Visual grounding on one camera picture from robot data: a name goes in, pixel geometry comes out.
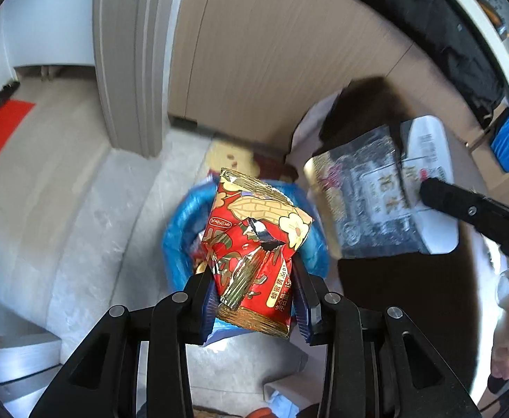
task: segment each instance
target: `snack package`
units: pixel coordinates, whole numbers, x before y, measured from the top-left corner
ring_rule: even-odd
[[[311,223],[280,191],[223,168],[202,239],[220,297],[217,317],[289,336],[291,257]]]
[[[421,182],[453,183],[440,119],[402,122],[401,146],[387,126],[310,159],[304,172],[335,258],[445,254],[458,243],[457,220],[421,202]]]

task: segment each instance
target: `trash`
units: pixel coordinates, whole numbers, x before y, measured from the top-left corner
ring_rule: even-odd
[[[266,181],[284,193],[295,205],[307,214],[316,216],[316,210],[306,198],[305,192],[295,184],[280,181]],[[172,291],[183,290],[188,278],[194,273],[191,246],[208,222],[208,216],[216,196],[219,176],[208,177],[193,187],[169,221],[162,239],[162,252],[165,259],[167,279]],[[326,239],[318,221],[311,225],[307,237],[298,250],[307,271],[325,277],[328,274],[329,255]],[[216,319],[214,331],[206,345],[248,331],[236,325]]]
[[[381,126],[306,163],[332,256],[441,254],[456,248],[457,221],[419,197],[427,177],[453,183],[442,122],[422,116],[403,122],[400,132],[400,147]]]
[[[276,188],[222,169],[202,239],[220,297],[220,319],[273,336],[289,336],[291,257],[312,222],[309,214]]]

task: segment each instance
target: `red snack package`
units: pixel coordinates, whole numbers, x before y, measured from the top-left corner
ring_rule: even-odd
[[[226,322],[287,337],[291,320],[291,257],[312,218],[264,182],[222,169],[204,231]]]

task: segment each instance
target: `metal screw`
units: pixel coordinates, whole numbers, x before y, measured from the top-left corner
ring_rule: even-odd
[[[401,311],[398,307],[390,307],[388,308],[388,315],[391,318],[399,319],[401,316],[403,316],[403,311]]]
[[[186,292],[175,292],[171,297],[175,303],[184,303],[188,300],[188,295]]]
[[[122,305],[115,305],[114,307],[111,307],[109,309],[109,315],[112,318],[118,318],[119,316],[122,316],[124,313],[124,306]]]
[[[341,297],[339,294],[336,294],[335,292],[329,292],[324,296],[324,300],[326,300],[328,303],[339,303],[341,300]]]

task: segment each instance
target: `floor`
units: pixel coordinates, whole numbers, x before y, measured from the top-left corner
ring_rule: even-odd
[[[0,303],[63,342],[65,361],[114,304],[155,305],[169,292],[160,241],[188,189],[205,177],[213,141],[172,128],[155,159],[110,148],[93,70],[22,77],[35,102],[0,154]],[[258,333],[188,347],[195,405],[244,416],[263,385],[306,355]],[[146,400],[147,343],[137,405]]]

